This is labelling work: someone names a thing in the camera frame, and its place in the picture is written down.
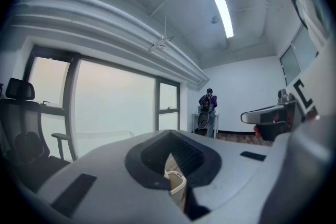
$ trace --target person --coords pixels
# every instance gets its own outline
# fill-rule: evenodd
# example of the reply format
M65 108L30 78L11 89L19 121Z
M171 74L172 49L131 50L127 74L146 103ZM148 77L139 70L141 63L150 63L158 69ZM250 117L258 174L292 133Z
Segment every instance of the person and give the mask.
M215 117L216 117L216 111L215 107L217 107L217 96L212 95L213 91L211 88L206 90L206 95L202 96L200 100L198 101L199 104L202 104L205 98L209 98L210 104L213 106L213 109L209 113L209 122L207 125L207 131L206 136L212 137L212 132L214 130L214 123L215 123Z

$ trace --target chair armrest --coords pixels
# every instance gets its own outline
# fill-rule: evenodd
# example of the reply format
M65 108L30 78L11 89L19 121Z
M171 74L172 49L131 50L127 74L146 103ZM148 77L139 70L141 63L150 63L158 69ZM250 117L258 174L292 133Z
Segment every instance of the chair armrest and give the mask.
M66 134L60 134L60 133L54 133L51 135L52 137L55 137L57 139L61 139L61 140L69 140L70 136L66 135Z

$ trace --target chair backrest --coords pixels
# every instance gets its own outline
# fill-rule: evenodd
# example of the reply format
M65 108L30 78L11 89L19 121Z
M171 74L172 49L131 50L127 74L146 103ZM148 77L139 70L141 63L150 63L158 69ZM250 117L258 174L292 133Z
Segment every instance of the chair backrest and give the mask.
M28 101L35 98L33 85L11 78L6 97L0 100L0 121L10 147L7 158L17 165L48 157L50 150L42 133L40 104Z

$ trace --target chair headrest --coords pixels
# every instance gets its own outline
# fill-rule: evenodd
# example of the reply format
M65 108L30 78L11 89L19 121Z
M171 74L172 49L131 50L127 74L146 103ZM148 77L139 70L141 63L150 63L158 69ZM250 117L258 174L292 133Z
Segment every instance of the chair headrest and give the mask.
M11 78L6 89L6 97L18 100L33 100L35 99L35 90L31 83Z

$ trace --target white plastic surface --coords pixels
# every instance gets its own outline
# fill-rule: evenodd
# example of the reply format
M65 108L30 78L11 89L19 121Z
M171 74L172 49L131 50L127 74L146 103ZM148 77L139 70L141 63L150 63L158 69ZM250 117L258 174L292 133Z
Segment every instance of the white plastic surface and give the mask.
M184 176L180 176L178 172L175 171L168 172L168 176L172 186L170 194L174 202L178 205L182 200L184 189L187 184L187 179Z

